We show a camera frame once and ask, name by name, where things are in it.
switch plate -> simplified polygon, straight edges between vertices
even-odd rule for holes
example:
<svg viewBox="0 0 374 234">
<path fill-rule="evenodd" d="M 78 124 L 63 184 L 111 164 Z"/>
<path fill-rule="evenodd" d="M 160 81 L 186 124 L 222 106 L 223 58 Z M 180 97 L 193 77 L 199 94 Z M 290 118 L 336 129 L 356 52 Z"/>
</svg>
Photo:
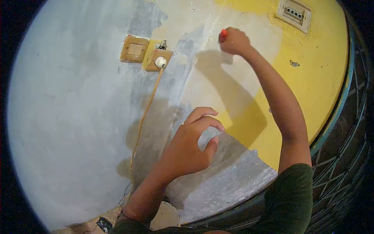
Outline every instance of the switch plate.
<svg viewBox="0 0 374 234">
<path fill-rule="evenodd" d="M 308 34 L 312 12 L 299 0 L 280 0 L 275 17 Z"/>
<path fill-rule="evenodd" d="M 133 35 L 128 35 L 123 43 L 120 61 L 141 63 L 143 62 L 145 52 L 147 51 L 149 40 Z"/>
<path fill-rule="evenodd" d="M 161 68 L 157 67 L 154 63 L 158 57 L 165 57 L 167 64 L 169 64 L 171 57 L 173 56 L 173 51 L 168 51 L 165 49 L 155 49 L 152 53 L 152 55 L 147 58 L 147 65 L 145 67 L 145 70 L 148 72 L 156 72 L 161 70 Z"/>
</svg>

light switch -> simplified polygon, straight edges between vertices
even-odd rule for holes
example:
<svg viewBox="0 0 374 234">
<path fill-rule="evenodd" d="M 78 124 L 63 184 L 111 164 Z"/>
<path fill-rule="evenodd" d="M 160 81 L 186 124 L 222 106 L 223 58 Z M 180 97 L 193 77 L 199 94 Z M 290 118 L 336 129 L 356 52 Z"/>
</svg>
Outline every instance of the light switch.
<svg viewBox="0 0 374 234">
<path fill-rule="evenodd" d="M 143 45 L 136 44 L 134 55 L 140 55 L 142 50 L 143 50 Z"/>
<path fill-rule="evenodd" d="M 143 49 L 143 45 L 131 43 L 130 48 L 129 48 L 129 52 L 127 52 L 127 54 L 140 55 L 142 49 Z"/>
</svg>

electrical outlet panel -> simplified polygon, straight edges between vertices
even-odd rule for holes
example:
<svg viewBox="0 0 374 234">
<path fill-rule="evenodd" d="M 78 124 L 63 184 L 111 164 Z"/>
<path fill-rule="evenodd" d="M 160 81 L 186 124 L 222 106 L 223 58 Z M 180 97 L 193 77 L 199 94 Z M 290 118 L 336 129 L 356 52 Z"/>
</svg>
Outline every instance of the electrical outlet panel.
<svg viewBox="0 0 374 234">
<path fill-rule="evenodd" d="M 275 17 L 308 34 L 312 12 L 299 0 L 280 0 Z"/>
<path fill-rule="evenodd" d="M 169 64 L 170 59 L 173 55 L 173 51 L 165 50 L 165 49 L 155 49 L 151 56 L 147 58 L 145 61 L 147 64 L 145 66 L 145 70 L 148 72 L 156 72 L 161 70 L 159 67 L 156 66 L 154 63 L 158 57 L 164 57 L 167 61 L 167 64 Z"/>
</svg>

red tool handle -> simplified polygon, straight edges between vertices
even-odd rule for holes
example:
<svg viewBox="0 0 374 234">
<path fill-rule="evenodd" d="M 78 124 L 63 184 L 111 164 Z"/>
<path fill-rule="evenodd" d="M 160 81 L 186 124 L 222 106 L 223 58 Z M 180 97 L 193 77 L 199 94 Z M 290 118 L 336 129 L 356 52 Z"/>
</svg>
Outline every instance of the red tool handle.
<svg viewBox="0 0 374 234">
<path fill-rule="evenodd" d="M 227 38 L 227 31 L 226 29 L 222 29 L 218 40 L 220 41 L 220 43 L 223 43 L 226 41 L 226 38 Z"/>
</svg>

wall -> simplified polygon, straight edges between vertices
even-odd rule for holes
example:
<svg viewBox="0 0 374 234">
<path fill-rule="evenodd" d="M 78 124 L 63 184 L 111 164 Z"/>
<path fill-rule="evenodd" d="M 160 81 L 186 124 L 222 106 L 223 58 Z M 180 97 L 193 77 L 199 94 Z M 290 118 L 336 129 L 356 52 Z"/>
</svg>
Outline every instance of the wall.
<svg viewBox="0 0 374 234">
<path fill-rule="evenodd" d="M 129 159 L 157 73 L 119 62 L 127 34 L 166 39 L 175 52 L 145 119 L 136 184 L 199 105 L 220 111 L 227 131 L 211 168 L 168 187 L 182 221 L 226 209 L 269 184 L 280 135 L 253 71 L 239 57 L 230 65 L 217 34 L 229 25 L 246 31 L 293 89 L 312 140 L 335 103 L 347 51 L 341 9 L 316 2 L 307 2 L 316 17 L 304 36 L 269 15 L 273 0 L 48 1 L 15 60 L 7 119 L 17 174 L 41 220 L 49 229 L 83 222 L 129 192 Z M 290 59 L 301 66 L 291 67 Z M 200 147 L 216 134 L 205 132 Z"/>
</svg>

